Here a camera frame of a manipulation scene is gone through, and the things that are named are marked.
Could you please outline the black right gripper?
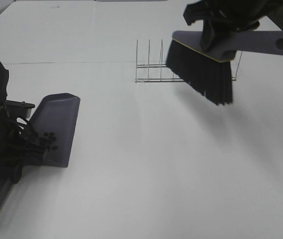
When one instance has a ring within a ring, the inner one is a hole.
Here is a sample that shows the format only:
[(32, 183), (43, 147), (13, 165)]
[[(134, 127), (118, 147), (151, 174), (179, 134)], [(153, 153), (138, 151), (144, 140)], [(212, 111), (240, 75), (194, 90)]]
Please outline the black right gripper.
[(225, 32), (254, 30), (259, 20), (283, 6), (283, 0), (199, 0), (188, 4), (183, 17), (187, 25), (203, 21), (200, 47), (209, 51)]

